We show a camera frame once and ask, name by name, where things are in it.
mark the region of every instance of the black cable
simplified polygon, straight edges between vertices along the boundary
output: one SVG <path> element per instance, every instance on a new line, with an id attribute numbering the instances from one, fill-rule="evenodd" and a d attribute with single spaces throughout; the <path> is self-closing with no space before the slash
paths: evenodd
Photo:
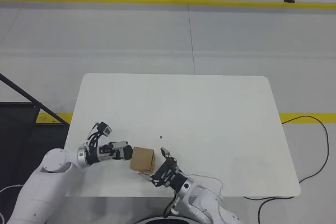
<path id="1" fill-rule="evenodd" d="M 172 204 L 174 203 L 175 199 L 177 198 L 177 193 L 174 192 L 174 197 L 173 197 L 173 200 L 167 205 L 167 207 L 164 209 L 164 212 L 163 212 L 163 217 L 168 217 L 169 214 L 170 214 L 170 207 L 172 206 Z"/>
<path id="2" fill-rule="evenodd" d="M 330 144 L 329 144 L 329 135 L 328 135 L 328 132 L 327 132 L 327 129 L 326 129 L 324 123 L 322 123 L 321 120 L 319 120 L 319 119 L 317 119 L 317 118 L 315 118 L 315 117 L 313 117 L 313 116 L 309 116 L 309 115 L 298 116 L 298 117 L 296 117 L 296 118 L 287 120 L 287 121 L 283 122 L 282 124 L 286 124 L 286 123 L 288 123 L 288 122 L 291 122 L 291 121 L 296 120 L 296 119 L 299 119 L 299 118 L 312 118 L 312 119 L 317 120 L 317 121 L 323 126 L 323 128 L 324 128 L 324 130 L 325 130 L 325 134 L 326 134 L 326 144 L 327 144 L 327 156 L 326 156 L 326 160 L 325 160 L 324 164 L 322 165 L 322 167 L 320 168 L 320 170 L 319 170 L 318 172 L 316 172 L 315 174 L 312 174 L 312 175 L 310 175 L 310 176 L 308 176 L 308 177 L 303 178 L 302 180 L 300 180 L 300 181 L 299 181 L 299 184 L 301 184 L 304 180 L 307 180 L 307 179 L 309 179 L 309 178 L 312 178 L 312 177 L 316 176 L 317 174 L 319 174 L 319 173 L 324 169 L 324 167 L 325 167 L 325 165 L 326 165 L 326 163 L 327 163 L 327 161 L 328 161 L 328 159 L 329 159 L 329 154 L 330 154 Z M 292 199 L 292 198 L 294 198 L 294 197 L 287 197 L 287 198 L 284 198 L 284 197 L 267 197 L 267 198 L 258 198 L 258 199 L 248 198 L 248 197 L 244 197 L 244 198 L 246 198 L 246 199 L 248 199 L 248 200 L 266 200 L 266 199 L 267 199 L 265 202 L 263 202 L 263 203 L 260 205 L 259 210 L 258 210 L 258 224 L 260 224 L 260 212 L 261 212 L 261 210 L 262 210 L 263 205 L 265 205 L 265 204 L 268 203 L 268 202 L 271 202 L 272 200 L 288 200 L 288 199 Z"/>

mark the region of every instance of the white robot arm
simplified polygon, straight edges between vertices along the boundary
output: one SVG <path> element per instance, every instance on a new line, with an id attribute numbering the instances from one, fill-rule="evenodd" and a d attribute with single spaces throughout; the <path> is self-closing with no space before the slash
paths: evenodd
<path id="1" fill-rule="evenodd" d="M 168 212 L 176 213 L 174 207 L 179 200 L 187 207 L 188 211 L 199 223 L 203 224 L 242 224 L 242 221 L 220 206 L 221 198 L 211 190 L 197 184 L 192 178 L 186 177 L 176 164 L 176 159 L 170 156 L 170 152 L 161 148 L 166 161 L 154 175 L 140 173 L 142 177 L 152 182 L 154 186 L 171 187 L 176 193 L 175 201 L 168 208 Z M 189 198 L 195 196 L 193 192 L 200 190 L 192 203 Z"/>
<path id="2" fill-rule="evenodd" d="M 22 187 L 9 224 L 44 224 L 63 200 L 80 169 L 108 159 L 130 159 L 132 148 L 128 142 L 110 142 L 98 147 L 98 139 L 108 136 L 110 127 L 96 123 L 87 141 L 78 150 L 53 149 Z"/>
<path id="3" fill-rule="evenodd" d="M 128 160 L 132 157 L 133 150 L 126 141 L 98 147 L 98 139 L 108 136 L 112 130 L 103 122 L 96 123 L 92 130 L 95 128 L 97 132 L 88 135 L 77 153 L 56 148 L 44 156 L 40 166 L 22 187 L 9 224 L 44 224 L 63 200 L 79 170 L 108 159 Z M 175 212 L 174 207 L 181 200 L 201 224 L 242 223 L 236 215 L 220 207 L 220 196 L 186 177 L 168 150 L 161 148 L 161 152 L 166 161 L 157 172 L 154 175 L 140 175 L 156 187 L 163 185 L 174 189 L 176 199 L 170 204 L 169 212 Z M 196 189 L 200 189 L 200 192 L 190 203 L 189 198 Z"/>

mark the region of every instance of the gray floor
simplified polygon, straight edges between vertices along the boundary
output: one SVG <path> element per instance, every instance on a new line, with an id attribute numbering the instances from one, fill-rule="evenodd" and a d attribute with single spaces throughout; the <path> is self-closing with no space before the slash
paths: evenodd
<path id="1" fill-rule="evenodd" d="M 73 112 L 89 72 L 259 75 L 280 113 L 336 113 L 336 10 L 0 4 L 0 71 L 55 112 Z M 22 101 L 0 83 L 0 101 Z M 262 223 L 336 223 L 336 124 L 326 169 Z M 284 126 L 299 178 L 324 161 L 318 124 Z M 49 223 L 133 223 L 168 198 L 67 198 Z M 245 223 L 260 202 L 226 198 Z"/>

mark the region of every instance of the cardboard box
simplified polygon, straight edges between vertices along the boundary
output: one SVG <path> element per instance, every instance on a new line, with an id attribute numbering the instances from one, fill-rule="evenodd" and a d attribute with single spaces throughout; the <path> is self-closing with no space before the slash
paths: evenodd
<path id="1" fill-rule="evenodd" d="M 133 148 L 130 168 L 138 172 L 153 173 L 155 168 L 155 151 L 148 148 Z"/>

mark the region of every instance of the yellow tape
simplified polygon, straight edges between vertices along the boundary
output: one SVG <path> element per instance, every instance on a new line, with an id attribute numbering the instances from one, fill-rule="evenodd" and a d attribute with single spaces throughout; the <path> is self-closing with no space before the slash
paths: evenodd
<path id="1" fill-rule="evenodd" d="M 316 3 L 285 3 L 285 2 L 250 2 L 250 1 L 229 1 L 229 0 L 221 0 L 221 1 L 219 0 L 1 0 L 0 2 L 194 4 L 194 5 L 200 5 L 200 6 L 319 8 L 319 9 L 336 10 L 336 4 L 317 3 L 317 2 Z"/>
<path id="2" fill-rule="evenodd" d="M 59 115 L 66 122 L 71 123 L 73 113 L 58 113 L 57 115 Z M 280 120 L 281 120 L 281 122 L 285 122 L 287 120 L 290 120 L 292 118 L 296 118 L 296 117 L 302 116 L 302 115 L 314 116 L 317 119 L 321 120 L 323 123 L 334 123 L 334 124 L 336 124 L 336 113 L 307 113 L 307 114 L 303 114 L 303 113 L 280 113 Z M 47 113 L 40 113 L 36 123 L 54 124 L 54 123 L 59 123 L 59 121 L 54 119 L 52 116 L 50 116 Z M 300 118 L 300 119 L 294 120 L 290 123 L 309 124 L 309 123 L 318 123 L 318 122 L 314 119 L 311 119 L 311 118 Z"/>

